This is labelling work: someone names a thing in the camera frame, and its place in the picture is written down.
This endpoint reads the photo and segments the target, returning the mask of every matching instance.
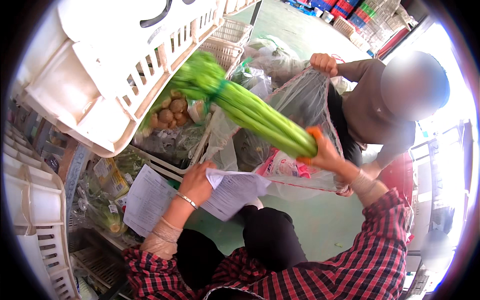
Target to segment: person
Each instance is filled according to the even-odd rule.
[[[337,64],[324,53],[313,54],[310,64],[330,77],[358,83],[342,95],[330,84],[327,106],[345,159],[372,178],[413,146],[415,121],[432,115],[450,96],[445,70],[433,56],[420,51],[397,56],[386,66],[378,59]],[[368,164],[362,164],[365,144],[383,145]],[[349,189],[342,195],[351,194]]]
[[[314,158],[298,160],[341,175],[365,207],[365,222],[353,246],[324,262],[308,262],[290,216],[273,208],[246,206],[245,246],[225,257],[209,238],[182,229],[196,205],[212,192],[205,176],[212,162],[195,165],[183,178],[151,234],[123,252],[128,279],[145,299],[397,299],[403,288],[407,204],[395,189],[342,159],[317,127]]]

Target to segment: warehouse floor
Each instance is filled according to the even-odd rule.
[[[252,13],[253,7],[231,18],[249,23]],[[267,34],[279,37],[305,60],[315,52],[337,54],[346,62],[370,58],[330,24],[278,0],[263,0],[252,38]],[[326,260],[351,247],[364,220],[356,195],[345,198],[325,192],[298,201],[273,196],[260,199],[264,206],[290,214],[302,248],[311,261]],[[185,227],[211,238],[224,254],[243,246],[243,228],[239,224],[222,222],[202,209],[192,214]]]

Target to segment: woman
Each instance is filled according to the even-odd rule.
[[[168,210],[139,249],[124,252],[138,298],[148,299],[396,299],[405,278],[408,204],[395,189],[343,160],[318,128],[316,157],[298,158],[342,176],[365,209],[353,247],[325,262],[308,262],[287,214],[272,208],[240,211],[245,247],[224,257],[207,237],[182,230],[212,186],[212,162],[188,172]]]

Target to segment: green floor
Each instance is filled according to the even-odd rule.
[[[294,49],[301,59],[312,53],[337,54],[345,61],[367,59],[350,41],[320,18],[307,16],[277,0],[264,0],[252,33],[279,37]],[[232,16],[250,22],[253,7]],[[301,201],[286,201],[273,196],[260,198],[267,207],[290,214],[302,248],[311,261],[326,260],[347,250],[364,220],[362,206],[356,197],[345,198],[325,192]],[[200,231],[211,238],[224,254],[243,246],[242,227],[233,221],[222,222],[199,209],[188,220],[186,228]]]

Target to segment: silver bracelet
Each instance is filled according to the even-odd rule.
[[[177,196],[180,197],[180,198],[183,198],[185,201],[187,201],[188,203],[190,203],[195,209],[198,209],[198,206],[195,204],[195,202],[193,202],[192,200],[190,200],[187,196],[185,196],[184,194],[180,193],[180,192],[177,192]]]

